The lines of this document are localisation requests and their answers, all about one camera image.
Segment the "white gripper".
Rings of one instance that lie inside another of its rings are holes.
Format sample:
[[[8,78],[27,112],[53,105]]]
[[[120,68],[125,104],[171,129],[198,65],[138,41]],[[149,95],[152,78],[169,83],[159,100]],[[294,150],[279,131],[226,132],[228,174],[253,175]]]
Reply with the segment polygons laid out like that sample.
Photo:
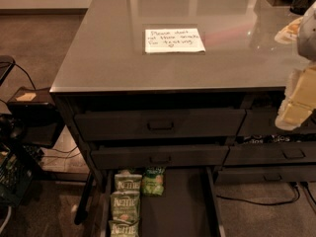
[[[277,111],[275,125],[282,130],[294,130],[316,109],[316,63],[303,70],[294,69],[287,80],[285,98]]]

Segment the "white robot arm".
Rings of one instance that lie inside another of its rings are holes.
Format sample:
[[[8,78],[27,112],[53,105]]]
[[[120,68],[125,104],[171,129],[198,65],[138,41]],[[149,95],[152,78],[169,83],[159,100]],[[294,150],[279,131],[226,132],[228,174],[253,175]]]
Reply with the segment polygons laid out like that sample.
[[[316,2],[302,17],[279,31],[275,41],[295,43],[298,54],[310,61],[306,68],[294,69],[289,75],[284,100],[277,111],[276,127],[294,130],[301,127],[316,110]]]

